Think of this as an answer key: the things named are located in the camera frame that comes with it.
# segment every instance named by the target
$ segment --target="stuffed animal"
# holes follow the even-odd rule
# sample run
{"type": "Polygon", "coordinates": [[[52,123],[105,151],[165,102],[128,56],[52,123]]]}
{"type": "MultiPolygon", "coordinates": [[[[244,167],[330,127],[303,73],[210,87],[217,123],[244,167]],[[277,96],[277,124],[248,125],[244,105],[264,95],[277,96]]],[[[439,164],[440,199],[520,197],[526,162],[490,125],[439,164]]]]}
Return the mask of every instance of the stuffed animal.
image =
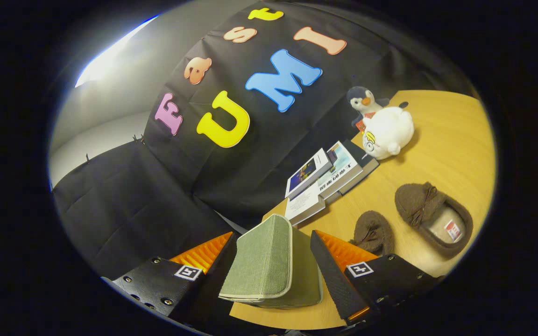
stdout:
{"type": "Polygon", "coordinates": [[[372,116],[373,113],[379,111],[383,106],[375,102],[375,96],[366,87],[355,86],[348,90],[346,98],[350,105],[361,114],[364,118],[365,113],[369,113],[372,116]]]}
{"type": "Polygon", "coordinates": [[[378,160],[398,155],[414,134],[412,116],[396,106],[380,109],[362,122],[365,125],[362,146],[367,154],[378,160]]]}
{"type": "Polygon", "coordinates": [[[362,86],[355,86],[348,90],[346,99],[359,114],[352,121],[352,127],[356,126],[361,132],[365,131],[365,125],[362,123],[362,119],[371,118],[376,111],[389,104],[388,98],[375,99],[373,93],[362,86]]]}

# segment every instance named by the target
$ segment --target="stack of books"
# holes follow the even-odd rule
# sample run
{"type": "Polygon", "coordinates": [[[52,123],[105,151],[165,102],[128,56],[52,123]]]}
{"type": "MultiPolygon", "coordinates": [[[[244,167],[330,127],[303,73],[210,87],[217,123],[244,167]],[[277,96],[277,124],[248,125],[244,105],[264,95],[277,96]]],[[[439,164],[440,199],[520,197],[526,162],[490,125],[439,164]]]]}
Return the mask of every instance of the stack of books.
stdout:
{"type": "Polygon", "coordinates": [[[321,149],[288,180],[285,217],[292,225],[301,223],[347,193],[378,166],[374,157],[350,140],[338,141],[326,152],[321,149]],[[316,162],[323,158],[323,153],[329,162],[318,166],[316,162]],[[303,180],[297,182],[295,179],[297,185],[290,189],[294,184],[292,178],[296,176],[303,180]]]}

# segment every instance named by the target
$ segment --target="green book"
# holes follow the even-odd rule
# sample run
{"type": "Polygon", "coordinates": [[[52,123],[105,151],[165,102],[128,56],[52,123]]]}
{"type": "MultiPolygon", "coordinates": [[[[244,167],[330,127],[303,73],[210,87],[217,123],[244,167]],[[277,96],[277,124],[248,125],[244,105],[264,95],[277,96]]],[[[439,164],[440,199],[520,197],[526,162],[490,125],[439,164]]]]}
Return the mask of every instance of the green book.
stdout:
{"type": "Polygon", "coordinates": [[[310,237],[293,228],[286,217],[271,215],[238,238],[219,297],[267,308],[320,303],[322,277],[310,237]]]}

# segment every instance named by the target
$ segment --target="wooden table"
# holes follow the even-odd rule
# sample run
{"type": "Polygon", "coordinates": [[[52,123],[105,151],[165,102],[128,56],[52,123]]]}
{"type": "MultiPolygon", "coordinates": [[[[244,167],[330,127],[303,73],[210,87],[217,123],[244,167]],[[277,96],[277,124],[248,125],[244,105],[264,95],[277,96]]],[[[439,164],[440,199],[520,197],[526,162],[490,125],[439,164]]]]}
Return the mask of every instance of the wooden table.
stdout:
{"type": "MultiPolygon", "coordinates": [[[[395,251],[431,276],[448,274],[470,248],[481,231],[496,182],[496,153],[493,132],[480,102],[463,94],[445,91],[398,91],[389,106],[408,102],[415,132],[401,153],[380,166],[320,213],[298,225],[310,236],[320,230],[343,240],[353,238],[356,220],[375,210],[389,221],[395,236],[395,251]],[[405,183],[431,182],[470,212],[474,229],[470,242],[454,258],[440,256],[397,213],[394,194],[405,183]]],[[[352,140],[362,147],[361,133],[352,140]]],[[[283,215],[286,200],[269,211],[283,215]]],[[[323,329],[345,326],[323,283],[325,298],[320,304],[279,310],[256,308],[235,302],[230,315],[260,325],[284,329],[323,329]]]]}

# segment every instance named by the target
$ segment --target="brown slipper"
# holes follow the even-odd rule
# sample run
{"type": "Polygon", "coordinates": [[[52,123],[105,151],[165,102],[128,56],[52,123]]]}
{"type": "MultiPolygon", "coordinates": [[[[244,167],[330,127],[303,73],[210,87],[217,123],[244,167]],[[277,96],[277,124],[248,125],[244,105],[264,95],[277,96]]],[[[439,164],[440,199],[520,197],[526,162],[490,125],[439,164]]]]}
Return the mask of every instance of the brown slipper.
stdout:
{"type": "Polygon", "coordinates": [[[385,217],[376,211],[367,211],[356,221],[354,239],[350,243],[374,255],[386,255],[393,253],[393,232],[385,217]]]}
{"type": "Polygon", "coordinates": [[[445,257],[454,257],[468,243],[472,217],[454,198],[425,184],[405,184],[396,190],[397,212],[445,257]]]}

